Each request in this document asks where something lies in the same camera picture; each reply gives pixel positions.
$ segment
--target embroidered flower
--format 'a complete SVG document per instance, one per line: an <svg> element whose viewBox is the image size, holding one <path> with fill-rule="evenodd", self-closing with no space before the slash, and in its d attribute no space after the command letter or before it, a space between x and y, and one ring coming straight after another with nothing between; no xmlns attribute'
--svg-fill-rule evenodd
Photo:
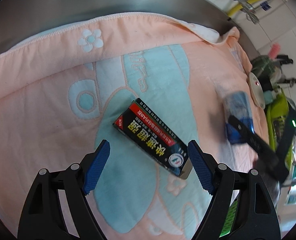
<svg viewBox="0 0 296 240"><path fill-rule="evenodd" d="M101 48L103 46L103 41L100 39L101 30L96 29L90 31L88 29L83 30L82 37L78 40L78 45L82 46L84 52L90 52L93 47Z"/></svg>
<svg viewBox="0 0 296 240"><path fill-rule="evenodd" d="M178 196L181 190L187 186L187 182L183 179L179 179L173 175L168 176L167 191L171 192L174 196Z"/></svg>

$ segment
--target blue gripper pad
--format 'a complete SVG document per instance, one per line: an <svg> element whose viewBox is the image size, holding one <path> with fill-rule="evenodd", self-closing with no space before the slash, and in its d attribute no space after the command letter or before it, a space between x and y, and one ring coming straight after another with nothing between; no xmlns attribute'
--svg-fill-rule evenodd
<svg viewBox="0 0 296 240"><path fill-rule="evenodd" d="M85 173L85 180L83 185L83 192L88 195L90 191L94 190L97 182L100 178L100 175L103 171L103 168L106 165L108 157L110 155L110 143L106 141L99 150L97 156L93 160L89 169Z"/></svg>
<svg viewBox="0 0 296 240"><path fill-rule="evenodd" d="M212 183L212 173L192 141L188 143L188 156L195 172L197 173L202 188L208 191L210 195L213 195L215 187Z"/></svg>

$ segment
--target white plate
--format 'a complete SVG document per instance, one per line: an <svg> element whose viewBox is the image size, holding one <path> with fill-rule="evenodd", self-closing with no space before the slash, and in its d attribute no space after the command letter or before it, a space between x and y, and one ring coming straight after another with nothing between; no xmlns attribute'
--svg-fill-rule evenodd
<svg viewBox="0 0 296 240"><path fill-rule="evenodd" d="M258 78L252 72L249 74L248 85L250 87L251 97L255 105L265 109L266 103L263 89L259 83Z"/></svg>

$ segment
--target pink brush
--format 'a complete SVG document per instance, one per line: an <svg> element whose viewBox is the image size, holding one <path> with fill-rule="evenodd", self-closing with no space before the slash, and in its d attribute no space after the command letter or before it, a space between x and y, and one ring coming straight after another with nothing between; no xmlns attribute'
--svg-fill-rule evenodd
<svg viewBox="0 0 296 240"><path fill-rule="evenodd" d="M270 59L275 59L278 56L278 54L280 53L280 50L281 50L281 46L278 43L274 43L271 46L271 49L268 53L268 57Z"/></svg>

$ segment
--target logo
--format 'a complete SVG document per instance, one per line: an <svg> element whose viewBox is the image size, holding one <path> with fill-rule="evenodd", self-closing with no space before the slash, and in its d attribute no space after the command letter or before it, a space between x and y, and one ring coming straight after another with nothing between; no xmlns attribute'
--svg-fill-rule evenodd
<svg viewBox="0 0 296 240"><path fill-rule="evenodd" d="M122 116L119 117L117 121L115 121L115 124L116 124L121 130L123 130L123 120L122 120Z"/></svg>
<svg viewBox="0 0 296 240"><path fill-rule="evenodd" d="M169 164L174 168L179 168L184 162L184 157L179 153L171 154L169 157Z"/></svg>

